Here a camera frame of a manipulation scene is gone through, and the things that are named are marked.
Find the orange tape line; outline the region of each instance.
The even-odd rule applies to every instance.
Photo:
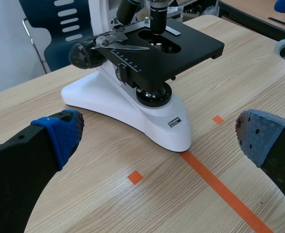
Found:
[[[143,179],[143,176],[138,171],[134,171],[132,174],[128,176],[128,178],[135,185]]]
[[[257,233],[273,233],[237,196],[234,195],[207,167],[190,151],[181,157],[219,194],[222,199]]]

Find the wooden table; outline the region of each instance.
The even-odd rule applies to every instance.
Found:
[[[285,14],[274,10],[276,0],[219,0],[220,17],[225,16],[275,40],[285,39]]]
[[[225,43],[222,57],[170,83],[190,116],[190,151],[274,232],[285,233],[284,196],[243,155],[235,134],[245,109],[285,117],[285,61],[273,54],[275,41],[220,18],[187,24]],[[61,89],[90,72],[69,66],[1,92],[0,143],[31,120],[68,108]],[[128,125],[81,111],[82,142],[43,191],[27,233],[253,232],[179,154]],[[216,115],[225,122],[217,125]],[[135,170],[143,179],[133,185],[127,177]]]

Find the microscope stage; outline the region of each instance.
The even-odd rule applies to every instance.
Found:
[[[222,55],[224,43],[171,18],[167,20],[167,26],[181,34],[176,36],[165,31],[162,35],[153,35],[150,29],[140,28],[126,33],[127,40],[119,42],[149,47],[148,51],[104,48],[98,51],[115,66],[126,67],[127,78],[146,91],[156,90],[192,66]]]

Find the chair backrest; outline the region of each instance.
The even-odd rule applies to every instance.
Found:
[[[51,69],[70,64],[71,47],[93,35],[88,0],[19,0],[30,25],[46,28],[51,44],[45,50],[45,59]]]

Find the gray gripper pad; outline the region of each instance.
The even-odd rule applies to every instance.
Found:
[[[235,129],[241,150],[261,167],[284,127],[284,118],[249,109],[240,114]]]

